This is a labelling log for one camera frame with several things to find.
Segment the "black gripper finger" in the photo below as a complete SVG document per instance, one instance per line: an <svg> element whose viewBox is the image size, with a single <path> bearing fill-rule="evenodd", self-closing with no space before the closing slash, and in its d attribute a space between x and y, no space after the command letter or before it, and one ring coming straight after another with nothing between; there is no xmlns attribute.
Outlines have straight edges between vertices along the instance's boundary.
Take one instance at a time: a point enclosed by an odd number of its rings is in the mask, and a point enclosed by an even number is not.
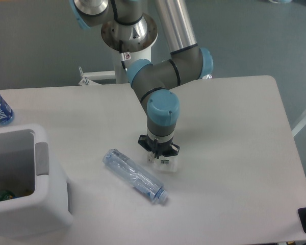
<svg viewBox="0 0 306 245"><path fill-rule="evenodd" d="M146 151L152 152L153 141L149 138L148 135L140 135L138 144L142 146Z"/></svg>
<svg viewBox="0 0 306 245"><path fill-rule="evenodd" d="M164 151L163 156L177 156L179 154L180 147L171 143Z"/></svg>

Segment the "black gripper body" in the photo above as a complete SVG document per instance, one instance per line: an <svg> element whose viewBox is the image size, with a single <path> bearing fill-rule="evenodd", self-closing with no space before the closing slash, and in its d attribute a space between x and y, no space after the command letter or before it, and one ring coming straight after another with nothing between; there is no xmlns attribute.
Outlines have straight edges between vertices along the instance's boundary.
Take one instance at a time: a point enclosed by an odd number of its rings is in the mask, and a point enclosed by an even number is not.
<svg viewBox="0 0 306 245"><path fill-rule="evenodd" d="M174 155L174 150L171 147L172 140L169 140L164 143L159 143L156 140L151 140L147 138L146 140L148 145L148 150L153 152L157 156L169 157Z"/></svg>

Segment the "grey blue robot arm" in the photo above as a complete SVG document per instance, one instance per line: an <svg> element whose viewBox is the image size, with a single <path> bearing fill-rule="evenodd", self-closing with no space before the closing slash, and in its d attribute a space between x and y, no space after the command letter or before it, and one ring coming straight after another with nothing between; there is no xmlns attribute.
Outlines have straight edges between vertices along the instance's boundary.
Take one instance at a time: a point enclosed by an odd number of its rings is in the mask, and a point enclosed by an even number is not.
<svg viewBox="0 0 306 245"><path fill-rule="evenodd" d="M155 21L143 11L142 1L70 1L79 26L101 26L105 44L118 53L116 79L128 82L146 116L147 132L138 143L155 158L176 156L173 143L179 100L172 89L211 74L213 59L199 47L184 1L156 1L158 17L171 58L158 64L136 57L158 37Z"/></svg>

